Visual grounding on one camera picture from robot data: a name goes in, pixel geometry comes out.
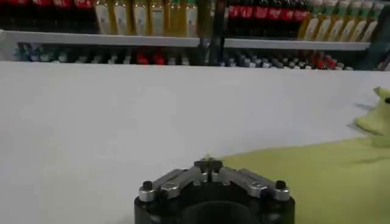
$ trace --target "green cloth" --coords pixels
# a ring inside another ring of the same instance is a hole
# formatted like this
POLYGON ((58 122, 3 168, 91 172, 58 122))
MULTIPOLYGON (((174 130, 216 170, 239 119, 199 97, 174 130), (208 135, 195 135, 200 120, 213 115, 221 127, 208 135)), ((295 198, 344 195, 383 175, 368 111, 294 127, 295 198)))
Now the green cloth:
POLYGON ((390 97, 390 90, 378 87, 374 91, 380 98, 378 105, 367 115, 357 118, 355 123, 375 135, 390 136, 390 104, 385 103, 385 98, 390 97))
POLYGON ((296 200, 296 224, 390 223, 390 138, 257 150, 223 160, 285 180, 296 200))

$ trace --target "shelf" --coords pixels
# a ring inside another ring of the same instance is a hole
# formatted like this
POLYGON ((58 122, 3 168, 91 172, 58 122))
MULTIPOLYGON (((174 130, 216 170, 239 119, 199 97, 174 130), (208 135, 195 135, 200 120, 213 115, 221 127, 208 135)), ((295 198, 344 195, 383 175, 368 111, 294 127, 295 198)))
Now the shelf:
POLYGON ((27 43, 62 43, 62 44, 101 44, 126 46, 171 46, 171 47, 197 47, 199 38, 188 37, 145 37, 99 35, 81 33, 44 33, 4 31, 7 38, 15 42, 27 43))
POLYGON ((370 43, 362 42, 318 42, 294 40, 251 40, 226 38, 224 47, 261 49, 300 49, 327 51, 364 51, 370 43))

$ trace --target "red label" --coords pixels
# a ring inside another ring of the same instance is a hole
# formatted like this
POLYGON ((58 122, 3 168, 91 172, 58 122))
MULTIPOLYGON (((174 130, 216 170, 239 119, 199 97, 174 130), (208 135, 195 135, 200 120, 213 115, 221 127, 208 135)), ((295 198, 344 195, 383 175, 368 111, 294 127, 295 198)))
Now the red label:
POLYGON ((26 5, 30 0, 8 0, 13 5, 26 5))
POLYGON ((256 7, 255 9, 255 17, 258 19, 264 19, 267 17, 268 8, 256 7))
POLYGON ((278 8, 269 8, 268 10, 268 19, 274 19, 277 20, 279 19, 280 13, 282 12, 281 9, 278 8))
POLYGON ((92 0, 74 0, 74 5, 77 8, 92 9, 93 8, 93 1, 92 0))
POLYGON ((53 0, 55 6, 60 8, 70 8, 72 7, 72 0, 53 0))
POLYGON ((293 20, 295 20, 297 22, 301 22, 305 19, 305 17, 307 16, 308 13, 309 13, 308 11, 296 10, 294 13, 293 20))
POLYGON ((282 9, 282 12, 280 14, 280 19, 282 20, 291 20, 294 16, 294 11, 291 9, 282 9))
POLYGON ((229 6, 229 17, 237 17, 239 15, 239 5, 229 6))
POLYGON ((239 11, 240 17, 242 17, 242 18, 250 18, 250 17, 252 17, 252 14, 254 12, 253 9, 254 8, 252 8, 251 6, 241 6, 240 7, 240 11, 239 11))
POLYGON ((51 0, 32 0, 35 5, 48 6, 52 4, 51 0))

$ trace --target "yellow juice bottle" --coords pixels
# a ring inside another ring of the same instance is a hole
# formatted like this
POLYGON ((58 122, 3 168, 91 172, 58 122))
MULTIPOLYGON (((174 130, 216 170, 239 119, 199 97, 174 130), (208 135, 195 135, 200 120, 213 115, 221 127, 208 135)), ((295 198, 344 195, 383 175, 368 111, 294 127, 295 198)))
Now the yellow juice bottle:
POLYGON ((136 35, 147 35, 147 4, 145 0, 134 0, 134 30, 136 35))
POLYGON ((197 5, 195 0, 187 0, 186 5, 186 20, 185 20, 185 36, 196 37, 197 36, 197 5))
POLYGON ((349 40, 352 34, 351 31, 356 24, 360 7, 361 1, 355 1, 350 4, 349 13, 344 19, 344 24, 342 25, 338 34, 338 41, 346 42, 349 40))
POLYGON ((114 13, 118 35, 132 34, 132 13, 129 0, 116 0, 114 13))
POLYGON ((100 33, 116 34, 115 14, 111 0, 97 0, 94 7, 100 33))
POLYGON ((313 37, 314 30, 318 25, 318 16, 321 15, 322 0, 313 0, 311 3, 311 11, 306 16, 299 27, 298 39, 310 41, 313 37))
POLYGON ((325 34, 327 33, 330 26, 332 13, 335 9, 336 3, 336 0, 326 0, 324 12, 321 16, 319 16, 319 22, 316 30, 314 31, 313 40, 324 41, 325 34))
POLYGON ((180 4, 179 0, 171 0, 169 5, 169 21, 168 29, 170 36, 181 36, 182 29, 180 27, 180 4))
POLYGON ((375 3, 374 8, 371 11, 371 16, 368 19, 367 28, 365 28, 365 30, 363 31, 360 40, 357 41, 362 41, 362 42, 370 41, 372 32, 375 30, 378 24, 378 17, 384 6, 385 5, 383 5, 382 3, 375 3))
POLYGON ((149 32, 153 36, 164 34, 164 5, 162 0, 152 0, 150 8, 149 32))
POLYGON ((356 42, 360 38, 361 34, 363 33, 363 29, 366 27, 368 13, 370 12, 373 4, 374 3, 369 1, 363 2, 359 17, 355 23, 355 27, 352 28, 349 41, 356 42))
POLYGON ((336 41, 341 26, 344 24, 344 17, 349 5, 349 0, 342 0, 337 5, 337 14, 333 15, 330 21, 328 32, 325 34, 325 41, 336 41))

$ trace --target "white tabletop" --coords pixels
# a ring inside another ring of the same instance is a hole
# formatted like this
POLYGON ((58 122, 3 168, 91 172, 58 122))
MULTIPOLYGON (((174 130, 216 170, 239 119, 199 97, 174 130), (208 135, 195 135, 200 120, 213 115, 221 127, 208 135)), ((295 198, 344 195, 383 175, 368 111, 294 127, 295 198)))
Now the white tabletop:
POLYGON ((0 223, 133 223, 144 180, 211 153, 362 136, 388 72, 0 62, 0 223))

